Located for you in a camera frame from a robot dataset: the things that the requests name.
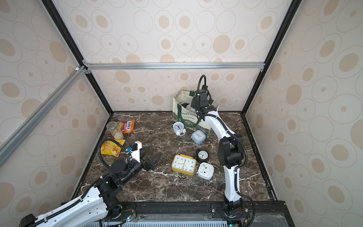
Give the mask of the small white round clock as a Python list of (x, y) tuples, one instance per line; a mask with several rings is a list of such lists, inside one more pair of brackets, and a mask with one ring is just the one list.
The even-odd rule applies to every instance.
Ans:
[(184, 136), (186, 134), (186, 129), (182, 122), (175, 122), (173, 124), (173, 131), (177, 136)]

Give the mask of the small black round clock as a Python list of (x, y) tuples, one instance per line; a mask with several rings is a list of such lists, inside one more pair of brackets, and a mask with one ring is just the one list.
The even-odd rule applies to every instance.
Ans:
[(194, 155), (194, 159), (196, 159), (196, 161), (200, 164), (208, 163), (209, 157), (210, 157), (210, 155), (206, 150), (197, 150)]

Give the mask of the white square clock orange hands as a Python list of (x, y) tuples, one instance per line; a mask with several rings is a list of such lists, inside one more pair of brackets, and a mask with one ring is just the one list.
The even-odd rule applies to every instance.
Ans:
[(195, 108), (192, 108), (191, 104), (188, 104), (185, 108), (186, 108), (188, 111), (190, 111), (190, 112), (193, 112), (193, 113), (195, 113), (195, 112), (196, 112), (196, 109), (195, 109)]

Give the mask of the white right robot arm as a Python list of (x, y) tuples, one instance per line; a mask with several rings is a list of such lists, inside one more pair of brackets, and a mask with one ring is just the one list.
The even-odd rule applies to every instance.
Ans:
[(244, 199), (252, 198), (243, 195), (240, 189), (240, 170), (247, 166), (248, 153), (240, 134), (233, 132), (221, 119), (217, 105), (212, 100), (207, 86), (207, 77), (202, 75), (195, 91), (182, 90), (174, 98), (176, 125), (194, 129), (192, 139), (202, 143), (209, 131), (218, 138), (217, 158), (225, 172), (224, 212), (234, 218), (239, 211), (246, 214), (246, 222), (252, 222), (255, 214), (249, 214), (243, 208)]

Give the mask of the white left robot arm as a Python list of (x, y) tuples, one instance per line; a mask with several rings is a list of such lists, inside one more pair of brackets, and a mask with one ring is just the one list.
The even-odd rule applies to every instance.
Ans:
[[(111, 165), (102, 157), (101, 147), (107, 142), (116, 144), (127, 155), (127, 159), (118, 159)], [(79, 197), (62, 206), (35, 217), (33, 214), (25, 216), (21, 227), (80, 227), (104, 218), (116, 218), (121, 214), (121, 206), (117, 195), (122, 186), (127, 184), (141, 170), (155, 170), (162, 154), (159, 152), (148, 159), (144, 156), (150, 150), (137, 141), (130, 149), (125, 149), (114, 139), (103, 139), (99, 142), (97, 154), (107, 172), (91, 183)]]

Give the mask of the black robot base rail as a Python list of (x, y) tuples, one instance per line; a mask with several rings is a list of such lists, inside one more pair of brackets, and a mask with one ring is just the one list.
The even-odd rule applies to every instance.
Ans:
[(282, 201), (245, 202), (228, 217), (221, 202), (123, 202), (119, 217), (96, 219), (89, 227), (293, 227)]

